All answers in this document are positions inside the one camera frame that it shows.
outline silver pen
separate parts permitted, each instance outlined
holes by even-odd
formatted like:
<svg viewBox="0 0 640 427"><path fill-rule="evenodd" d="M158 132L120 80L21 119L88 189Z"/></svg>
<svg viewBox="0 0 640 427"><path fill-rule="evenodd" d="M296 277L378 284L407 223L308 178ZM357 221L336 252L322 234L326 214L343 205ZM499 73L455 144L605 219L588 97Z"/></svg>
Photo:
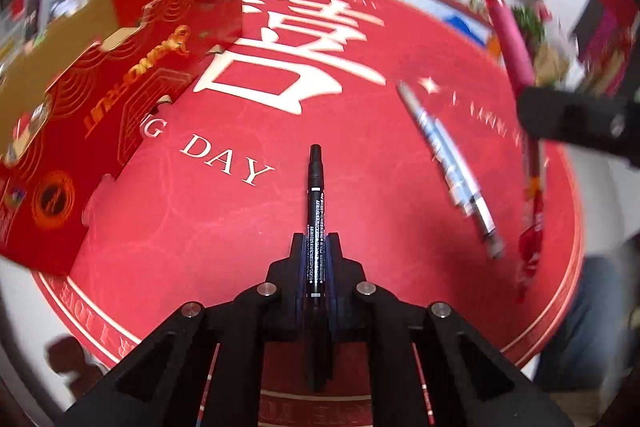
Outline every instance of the silver pen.
<svg viewBox="0 0 640 427"><path fill-rule="evenodd" d="M490 256L493 259L501 257L504 252L504 242L498 235L493 217L480 193L478 182L455 142L442 122L433 120L429 116L414 92L404 82L398 82L398 94L440 163L454 204L462 208L466 216L474 218Z"/></svg>

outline black marker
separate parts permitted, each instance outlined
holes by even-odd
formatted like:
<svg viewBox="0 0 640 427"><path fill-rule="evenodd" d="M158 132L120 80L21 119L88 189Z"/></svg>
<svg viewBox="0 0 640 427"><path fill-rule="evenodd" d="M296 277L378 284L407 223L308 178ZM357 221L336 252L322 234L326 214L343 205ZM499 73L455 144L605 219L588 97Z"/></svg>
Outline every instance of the black marker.
<svg viewBox="0 0 640 427"><path fill-rule="evenodd" d="M313 144L309 155L306 215L306 297L314 309L324 297L324 174L320 146Z"/></svg>

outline cardboard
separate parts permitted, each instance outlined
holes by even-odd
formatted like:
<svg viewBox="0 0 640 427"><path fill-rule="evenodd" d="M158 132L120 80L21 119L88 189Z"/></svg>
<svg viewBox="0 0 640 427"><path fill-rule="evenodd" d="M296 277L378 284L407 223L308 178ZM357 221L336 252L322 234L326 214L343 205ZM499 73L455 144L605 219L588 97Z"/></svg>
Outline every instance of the cardboard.
<svg viewBox="0 0 640 427"><path fill-rule="evenodd" d="M0 87L0 253L68 274L82 211L210 50L241 36L241 0L89 0L7 68Z"/></svg>

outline blue jeans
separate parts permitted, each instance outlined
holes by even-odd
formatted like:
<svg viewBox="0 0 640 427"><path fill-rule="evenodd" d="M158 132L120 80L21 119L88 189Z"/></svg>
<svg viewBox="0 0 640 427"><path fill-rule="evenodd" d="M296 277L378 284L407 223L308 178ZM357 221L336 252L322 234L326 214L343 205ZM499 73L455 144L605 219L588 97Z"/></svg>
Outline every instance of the blue jeans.
<svg viewBox="0 0 640 427"><path fill-rule="evenodd" d="M534 377L547 393L597 390L620 347L622 279L606 257L588 257L571 309L540 355Z"/></svg>

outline red pen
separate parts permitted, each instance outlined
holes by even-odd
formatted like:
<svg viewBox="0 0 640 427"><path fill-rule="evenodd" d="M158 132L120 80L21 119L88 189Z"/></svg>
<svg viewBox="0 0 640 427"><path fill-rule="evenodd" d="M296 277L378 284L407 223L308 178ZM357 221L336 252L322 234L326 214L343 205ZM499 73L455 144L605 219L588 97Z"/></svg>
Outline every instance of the red pen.
<svg viewBox="0 0 640 427"><path fill-rule="evenodd" d="M500 42L504 65L517 99L522 90L536 83L536 73L520 29L511 8L503 0L484 0L491 16L495 34ZM542 150L539 140L522 132L522 152L525 174L524 231L520 234L518 250L521 263L516 276L518 299L523 300L538 270L543 236L544 183Z"/></svg>

